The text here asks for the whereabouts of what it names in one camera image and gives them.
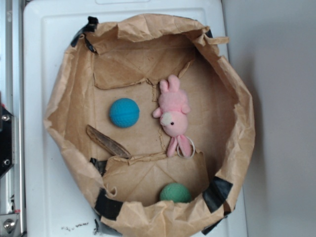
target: white surface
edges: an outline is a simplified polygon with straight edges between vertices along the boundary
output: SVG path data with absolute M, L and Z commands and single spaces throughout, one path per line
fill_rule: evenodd
M 316 236 L 316 1 L 225 0 L 232 66 L 254 97 L 249 237 Z
M 93 236 L 95 215 L 70 176 L 42 119 L 64 50 L 88 16 L 120 21 L 140 13 L 190 17 L 224 36 L 220 0 L 96 4 L 93 0 L 35 0 L 24 12 L 25 159 L 29 237 Z M 221 52 L 227 55 L 226 46 Z M 209 237 L 246 237 L 243 196 Z

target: bunny face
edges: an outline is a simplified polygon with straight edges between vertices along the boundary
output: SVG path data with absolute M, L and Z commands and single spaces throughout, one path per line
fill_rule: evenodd
M 160 124 L 171 137 L 183 135 L 188 128 L 188 118 L 182 112 L 169 111 L 160 117 Z

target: bunny ear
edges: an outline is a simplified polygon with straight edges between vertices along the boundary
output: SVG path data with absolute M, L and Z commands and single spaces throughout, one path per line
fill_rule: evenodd
M 177 149 L 178 141 L 176 138 L 172 137 L 168 146 L 167 156 L 172 157 Z
M 170 75 L 168 77 L 169 81 L 169 91 L 177 92 L 180 89 L 180 79 L 175 75 Z
M 159 86 L 162 93 L 169 91 L 169 83 L 166 80 L 161 80 Z
M 185 135 L 177 136 L 180 150 L 185 158 L 189 158 L 192 153 L 191 144 Z

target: metal frame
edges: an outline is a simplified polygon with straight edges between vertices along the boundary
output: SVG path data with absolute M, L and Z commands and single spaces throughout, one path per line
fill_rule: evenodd
M 26 231 L 22 69 L 24 7 L 24 0 L 0 1 L 0 90 L 2 102 L 14 116 L 14 166 L 0 180 L 0 236 L 8 237 L 20 237 Z

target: screw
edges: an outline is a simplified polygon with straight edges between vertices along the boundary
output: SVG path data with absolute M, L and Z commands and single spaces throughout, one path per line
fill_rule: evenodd
M 8 122 L 11 119 L 11 117 L 10 115 L 2 115 L 1 119 L 5 122 Z
M 5 164 L 5 165 L 10 165 L 10 163 L 11 163 L 11 162 L 10 162 L 9 159 L 6 159 L 6 160 L 3 161 L 3 164 Z
M 10 234 L 15 228 L 15 222 L 12 219 L 7 219 L 4 222 L 3 227 L 8 232 L 8 234 Z

